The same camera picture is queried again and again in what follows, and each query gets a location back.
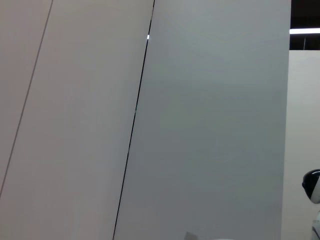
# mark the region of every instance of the fluorescent light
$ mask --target fluorescent light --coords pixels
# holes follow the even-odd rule
[[[290,34],[320,34],[320,28],[294,28],[290,29]]]

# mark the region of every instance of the white wall panel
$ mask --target white wall panel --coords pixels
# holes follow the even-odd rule
[[[53,1],[0,200],[0,239],[112,239],[152,6]]]
[[[0,1],[0,187],[51,0]]]
[[[320,51],[290,51],[286,112],[282,240],[311,238],[319,205],[301,183],[320,168]]]
[[[115,240],[281,238],[290,4],[155,1]]]

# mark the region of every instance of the gray wall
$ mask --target gray wall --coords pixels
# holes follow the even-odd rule
[[[0,186],[51,0],[0,1]]]
[[[39,14],[21,19],[26,29],[39,21],[43,30],[48,5],[38,2],[20,6]],[[150,0],[53,1],[0,199],[1,240],[112,239],[152,6]],[[19,110],[30,73],[21,73]]]
[[[320,168],[319,66],[319,51],[290,51],[282,240],[310,239],[312,222],[320,210],[301,186],[307,172]]]
[[[290,1],[155,1],[115,240],[280,240]]]

